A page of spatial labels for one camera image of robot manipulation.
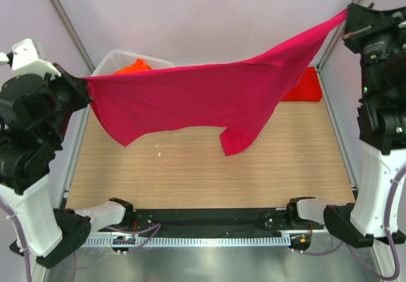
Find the white plastic basket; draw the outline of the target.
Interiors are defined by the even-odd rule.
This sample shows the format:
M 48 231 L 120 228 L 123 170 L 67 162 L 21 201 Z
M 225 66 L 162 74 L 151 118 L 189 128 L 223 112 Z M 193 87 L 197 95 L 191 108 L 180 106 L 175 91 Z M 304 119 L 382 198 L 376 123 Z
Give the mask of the white plastic basket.
M 174 67 L 174 63 L 171 61 L 115 49 L 106 54 L 91 75 L 111 75 L 124 67 L 132 65 L 137 59 L 142 59 L 154 70 Z

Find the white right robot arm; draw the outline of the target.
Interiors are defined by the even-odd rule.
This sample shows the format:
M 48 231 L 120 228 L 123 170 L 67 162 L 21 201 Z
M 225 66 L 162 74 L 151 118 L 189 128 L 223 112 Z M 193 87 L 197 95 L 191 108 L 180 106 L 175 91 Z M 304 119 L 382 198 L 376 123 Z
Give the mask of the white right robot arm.
M 293 198 L 285 219 L 294 229 L 308 221 L 322 224 L 354 248 L 369 247 L 375 240 L 403 244 L 397 214 L 405 182 L 405 8 L 379 11 L 349 4 L 342 40 L 360 55 L 357 122 L 363 169 L 357 199 L 333 205 Z

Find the folded red t-shirt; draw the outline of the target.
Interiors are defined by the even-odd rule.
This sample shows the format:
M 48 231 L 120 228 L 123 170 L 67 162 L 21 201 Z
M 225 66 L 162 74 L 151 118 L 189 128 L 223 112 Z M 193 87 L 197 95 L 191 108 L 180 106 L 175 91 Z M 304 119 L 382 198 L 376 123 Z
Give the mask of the folded red t-shirt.
M 282 101 L 319 102 L 322 99 L 322 90 L 318 81 L 315 67 L 308 67 L 301 76 L 299 83 L 289 90 Z

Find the right aluminium corner post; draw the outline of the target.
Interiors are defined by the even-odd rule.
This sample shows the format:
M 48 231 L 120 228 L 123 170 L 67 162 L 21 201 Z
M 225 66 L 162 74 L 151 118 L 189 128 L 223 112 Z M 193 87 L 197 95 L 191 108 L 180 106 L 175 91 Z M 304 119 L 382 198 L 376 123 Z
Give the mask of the right aluminium corner post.
M 360 4 L 363 0 L 351 0 L 350 4 Z M 321 59 L 319 63 L 316 65 L 316 69 L 318 72 L 321 71 L 321 69 L 324 67 L 324 65 L 327 63 L 327 60 L 329 59 L 331 53 L 333 52 L 334 47 L 337 45 L 337 43 L 341 40 L 341 36 L 344 30 L 344 23 L 340 24 L 337 29 L 334 31 L 334 34 L 327 44 L 326 50 L 323 52 L 323 55 L 321 56 Z

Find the orange t-shirt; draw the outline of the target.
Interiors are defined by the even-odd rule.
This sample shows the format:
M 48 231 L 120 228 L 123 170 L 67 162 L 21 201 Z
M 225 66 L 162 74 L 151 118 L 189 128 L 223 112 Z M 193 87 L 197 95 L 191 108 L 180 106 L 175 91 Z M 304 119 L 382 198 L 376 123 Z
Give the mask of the orange t-shirt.
M 130 74 L 135 72 L 144 72 L 152 70 L 152 68 L 143 60 L 138 58 L 133 64 L 128 65 L 114 73 L 116 74 Z

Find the magenta pink t-shirt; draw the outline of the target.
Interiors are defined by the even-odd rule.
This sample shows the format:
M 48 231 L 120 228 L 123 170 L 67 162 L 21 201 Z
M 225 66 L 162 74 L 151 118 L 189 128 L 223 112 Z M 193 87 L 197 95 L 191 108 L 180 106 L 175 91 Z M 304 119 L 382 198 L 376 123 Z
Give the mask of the magenta pink t-shirt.
M 123 146 L 153 132 L 211 126 L 223 129 L 225 155 L 236 155 L 258 137 L 346 16 L 342 11 L 247 60 L 88 77 L 91 107 Z

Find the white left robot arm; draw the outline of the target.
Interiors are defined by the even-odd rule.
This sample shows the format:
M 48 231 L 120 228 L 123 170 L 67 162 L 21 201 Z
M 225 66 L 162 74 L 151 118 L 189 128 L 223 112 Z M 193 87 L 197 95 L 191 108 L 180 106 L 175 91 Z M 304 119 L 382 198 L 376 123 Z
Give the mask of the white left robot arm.
M 91 103 L 88 85 L 58 67 L 56 75 L 29 72 L 1 88 L 1 198 L 15 214 L 17 254 L 29 252 L 52 268 L 95 231 L 134 225 L 131 203 L 118 198 L 97 207 L 60 210 L 51 204 L 49 165 L 62 150 L 72 114 Z

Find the left aluminium corner post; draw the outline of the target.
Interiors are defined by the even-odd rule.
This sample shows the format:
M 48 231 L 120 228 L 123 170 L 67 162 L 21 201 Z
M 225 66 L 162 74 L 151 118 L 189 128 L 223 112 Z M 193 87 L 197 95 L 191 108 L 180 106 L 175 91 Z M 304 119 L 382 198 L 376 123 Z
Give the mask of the left aluminium corner post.
M 71 41 L 73 42 L 75 48 L 78 50 L 81 58 L 84 60 L 87 68 L 92 73 L 95 70 L 95 65 L 91 61 L 91 58 L 88 52 L 86 51 L 86 48 L 84 47 L 84 44 L 82 43 L 76 29 L 74 28 L 72 22 L 70 21 L 70 18 L 67 12 L 65 11 L 62 3 L 60 2 L 60 0 L 48 0 L 48 1 L 52 5 L 56 14 L 58 15 L 58 18 L 62 22 L 63 27 L 67 31 Z

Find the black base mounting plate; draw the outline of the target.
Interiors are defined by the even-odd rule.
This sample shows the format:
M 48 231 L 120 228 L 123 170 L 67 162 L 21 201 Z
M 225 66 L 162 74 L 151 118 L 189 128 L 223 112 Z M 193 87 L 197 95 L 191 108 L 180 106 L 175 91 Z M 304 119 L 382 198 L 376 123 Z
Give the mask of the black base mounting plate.
M 267 238 L 282 231 L 324 227 L 295 219 L 284 208 L 137 209 L 114 227 L 141 231 L 160 224 L 158 238 Z

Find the aluminium corner post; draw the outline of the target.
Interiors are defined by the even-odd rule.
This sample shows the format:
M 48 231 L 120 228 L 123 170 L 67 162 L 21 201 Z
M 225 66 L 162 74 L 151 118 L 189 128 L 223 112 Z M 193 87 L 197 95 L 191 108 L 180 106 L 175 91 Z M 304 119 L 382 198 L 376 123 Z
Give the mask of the aluminium corner post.
M 350 4 L 360 4 L 363 0 L 351 0 Z M 324 65 L 327 63 L 327 60 L 329 59 L 331 53 L 333 52 L 334 47 L 337 45 L 337 43 L 341 40 L 341 36 L 344 30 L 344 23 L 340 24 L 337 29 L 334 31 L 334 34 L 327 44 L 326 50 L 323 52 L 323 55 L 321 56 L 321 59 L 319 63 L 316 65 L 316 69 L 318 72 L 321 71 L 321 69 L 324 67 Z
M 86 48 L 84 47 L 84 44 L 82 43 L 76 29 L 74 28 L 72 22 L 70 21 L 70 18 L 67 12 L 65 11 L 62 3 L 60 2 L 60 0 L 48 0 L 48 1 L 52 5 L 56 14 L 58 15 L 58 18 L 62 22 L 63 27 L 67 31 L 71 41 L 73 42 L 75 48 L 78 50 L 81 58 L 84 60 L 87 68 L 92 73 L 95 70 L 95 65 L 91 61 L 91 58 L 88 52 L 86 51 Z

